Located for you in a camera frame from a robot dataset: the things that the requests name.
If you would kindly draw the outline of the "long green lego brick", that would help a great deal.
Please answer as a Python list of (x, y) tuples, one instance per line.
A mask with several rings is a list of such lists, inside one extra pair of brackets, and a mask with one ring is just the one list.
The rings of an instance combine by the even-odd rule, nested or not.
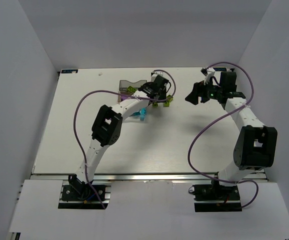
[(130, 94), (134, 94), (137, 91), (137, 89), (135, 87), (129, 86), (127, 87), (126, 91)]

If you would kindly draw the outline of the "cyan lego brick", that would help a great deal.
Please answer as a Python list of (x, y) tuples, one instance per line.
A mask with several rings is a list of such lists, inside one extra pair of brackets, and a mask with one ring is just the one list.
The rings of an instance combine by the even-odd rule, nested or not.
[(145, 118), (146, 118), (146, 115), (147, 115), (147, 109), (146, 108), (142, 108), (139, 111), (139, 119), (140, 119), (140, 121), (144, 121)]

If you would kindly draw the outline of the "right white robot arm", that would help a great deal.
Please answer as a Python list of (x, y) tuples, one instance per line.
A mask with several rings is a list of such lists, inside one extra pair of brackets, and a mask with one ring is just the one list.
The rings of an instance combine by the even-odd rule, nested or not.
[(233, 187), (244, 177), (270, 168), (274, 163), (278, 131), (262, 123), (249, 107), (246, 96), (237, 91), (237, 74), (222, 71), (216, 81), (213, 69), (202, 69), (205, 79), (193, 85), (185, 100), (193, 105), (216, 100), (239, 130), (233, 160), (213, 178), (221, 186)]

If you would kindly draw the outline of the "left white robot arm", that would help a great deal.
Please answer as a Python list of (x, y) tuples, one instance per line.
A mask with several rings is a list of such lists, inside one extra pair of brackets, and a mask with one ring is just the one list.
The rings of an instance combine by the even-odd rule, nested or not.
[(82, 164), (75, 172), (77, 179), (91, 184), (94, 180), (95, 171), (106, 150), (115, 144), (121, 135), (122, 124), (130, 117), (147, 106), (167, 101), (167, 88), (170, 81), (162, 75), (153, 72), (151, 81), (144, 83), (132, 95), (125, 95), (124, 100), (113, 105), (102, 105), (98, 110), (91, 127), (90, 144), (84, 150), (77, 133), (76, 121), (82, 102), (95, 93), (108, 93), (108, 90), (96, 90), (86, 94), (78, 103), (73, 117), (73, 132), (76, 141), (82, 151)]

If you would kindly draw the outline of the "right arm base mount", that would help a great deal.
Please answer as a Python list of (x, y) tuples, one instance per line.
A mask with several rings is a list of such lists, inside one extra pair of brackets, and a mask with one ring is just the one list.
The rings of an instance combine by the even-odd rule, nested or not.
[(196, 213), (241, 212), (241, 198), (238, 187), (223, 186), (212, 180), (209, 184), (194, 184), (188, 189), (194, 196)]

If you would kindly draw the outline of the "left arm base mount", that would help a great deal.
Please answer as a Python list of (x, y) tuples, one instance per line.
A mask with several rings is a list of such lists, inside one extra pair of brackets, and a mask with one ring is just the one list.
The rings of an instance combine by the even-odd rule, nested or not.
[(92, 184), (92, 187), (80, 181), (76, 174), (69, 175), (68, 183), (61, 188), (58, 209), (105, 210), (109, 204), (111, 186)]

